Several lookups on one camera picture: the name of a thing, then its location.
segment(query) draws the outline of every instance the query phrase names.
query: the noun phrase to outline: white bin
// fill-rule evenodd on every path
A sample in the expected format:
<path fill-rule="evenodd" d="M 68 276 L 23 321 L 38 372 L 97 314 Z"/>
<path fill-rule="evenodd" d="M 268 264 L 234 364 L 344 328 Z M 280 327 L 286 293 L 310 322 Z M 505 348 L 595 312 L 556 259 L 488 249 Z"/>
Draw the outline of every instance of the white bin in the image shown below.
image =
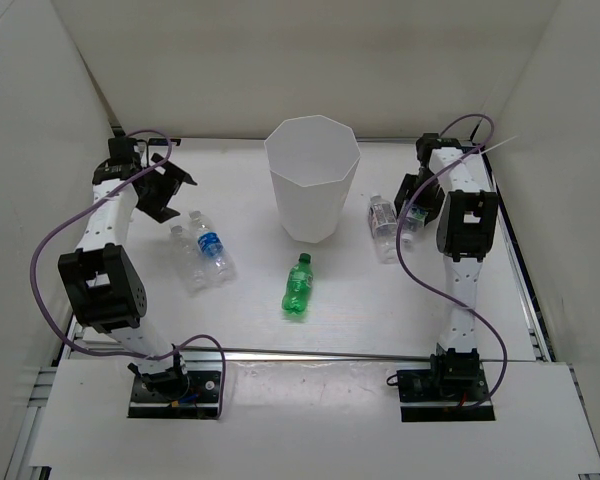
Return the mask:
<path fill-rule="evenodd" d="M 330 236 L 360 160 L 353 130 L 322 115 L 293 118 L 264 146 L 282 226 L 301 242 Z"/>

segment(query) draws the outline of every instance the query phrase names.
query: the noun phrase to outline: white table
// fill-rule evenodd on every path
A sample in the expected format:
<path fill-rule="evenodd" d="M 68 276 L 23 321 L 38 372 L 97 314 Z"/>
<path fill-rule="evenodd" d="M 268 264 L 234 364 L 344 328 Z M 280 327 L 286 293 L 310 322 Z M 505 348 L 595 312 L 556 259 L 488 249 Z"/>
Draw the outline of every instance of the white table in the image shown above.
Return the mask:
<path fill-rule="evenodd" d="M 336 233 L 313 245 L 292 240 L 278 221 L 268 162 L 261 141 L 184 139 L 173 161 L 199 183 L 184 185 L 171 205 L 185 215 L 211 217 L 238 268 L 222 289 L 186 293 L 171 263 L 168 228 L 133 214 L 126 250 L 148 293 L 147 318 L 171 342 L 196 333 L 225 347 L 303 352 L 427 357 L 444 325 L 445 301 L 413 283 L 399 265 L 381 265 L 367 225 L 371 192 L 393 200 L 406 172 L 416 172 L 413 145 L 361 143 L 362 158 Z M 489 189 L 480 157 L 468 166 Z M 424 280 L 444 288 L 436 226 L 426 229 L 406 261 Z M 309 314 L 285 318 L 280 302 L 289 269 L 301 252 L 312 255 L 315 275 Z M 510 358 L 534 360 L 521 297 L 500 227 L 479 282 L 478 311 L 504 338 Z M 500 359 L 500 346 L 477 327 L 484 359 Z M 85 340 L 107 341 L 95 332 Z"/>
<path fill-rule="evenodd" d="M 401 423 L 395 365 L 234 363 L 216 421 L 126 418 L 126 361 L 63 360 L 32 465 L 52 479 L 578 479 L 600 460 L 569 369 L 514 362 L 494 422 Z M 499 363 L 486 363 L 493 384 Z"/>

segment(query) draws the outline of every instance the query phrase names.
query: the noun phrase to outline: water bottle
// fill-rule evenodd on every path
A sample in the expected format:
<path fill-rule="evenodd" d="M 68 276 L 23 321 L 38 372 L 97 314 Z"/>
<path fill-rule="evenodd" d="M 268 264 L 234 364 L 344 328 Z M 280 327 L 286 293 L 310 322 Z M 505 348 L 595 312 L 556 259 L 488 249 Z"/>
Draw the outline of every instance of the water bottle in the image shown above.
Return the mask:
<path fill-rule="evenodd" d="M 282 309 L 296 315 L 303 313 L 309 303 L 312 285 L 311 255 L 302 253 L 298 263 L 289 272 L 287 293 L 282 299 Z"/>
<path fill-rule="evenodd" d="M 371 195 L 369 201 L 369 228 L 376 246 L 378 259 L 382 263 L 396 263 L 396 232 L 398 222 L 393 205 L 380 195 Z"/>
<path fill-rule="evenodd" d="M 178 276 L 185 289 L 193 295 L 207 287 L 204 258 L 191 232 L 177 222 L 170 222 L 171 254 Z"/>
<path fill-rule="evenodd" d="M 426 210 L 418 207 L 417 205 L 411 206 L 407 212 L 406 218 L 404 219 L 402 234 L 400 235 L 400 238 L 405 244 L 413 244 L 417 233 L 424 227 L 424 221 L 426 218 Z"/>
<path fill-rule="evenodd" d="M 190 212 L 189 218 L 193 236 L 206 259 L 209 279 L 216 285 L 233 280 L 236 276 L 235 265 L 214 231 L 211 220 L 197 210 Z"/>

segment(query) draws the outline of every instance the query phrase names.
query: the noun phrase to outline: black mounting plate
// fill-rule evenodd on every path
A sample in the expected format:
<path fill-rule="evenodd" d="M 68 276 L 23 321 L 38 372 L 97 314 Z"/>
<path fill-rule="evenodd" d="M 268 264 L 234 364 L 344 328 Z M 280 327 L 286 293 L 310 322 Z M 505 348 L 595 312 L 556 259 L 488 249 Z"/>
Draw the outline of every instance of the black mounting plate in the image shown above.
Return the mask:
<path fill-rule="evenodd" d="M 484 422 L 496 419 L 491 402 L 467 408 L 489 393 L 482 369 L 470 388 L 449 392 L 448 396 L 442 396 L 440 388 L 433 385 L 430 369 L 398 370 L 397 375 L 403 422 Z M 467 407 L 457 408 L 465 392 Z"/>
<path fill-rule="evenodd" d="M 129 399 L 128 418 L 188 418 L 213 420 L 218 416 L 220 375 L 216 370 L 187 372 L 190 394 L 198 394 L 195 403 L 172 406 L 171 400 L 147 390 L 139 378 L 133 381 Z"/>

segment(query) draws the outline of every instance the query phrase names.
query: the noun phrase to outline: green bottle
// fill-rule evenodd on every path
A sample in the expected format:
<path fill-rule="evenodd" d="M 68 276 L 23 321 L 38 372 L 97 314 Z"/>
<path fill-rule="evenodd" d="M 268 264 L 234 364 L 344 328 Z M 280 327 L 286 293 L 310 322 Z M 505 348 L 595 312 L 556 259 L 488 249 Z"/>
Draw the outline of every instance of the green bottle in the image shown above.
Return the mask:
<path fill-rule="evenodd" d="M 309 303 L 312 284 L 311 255 L 302 253 L 299 262 L 289 272 L 287 293 L 282 299 L 282 309 L 289 313 L 303 313 Z"/>

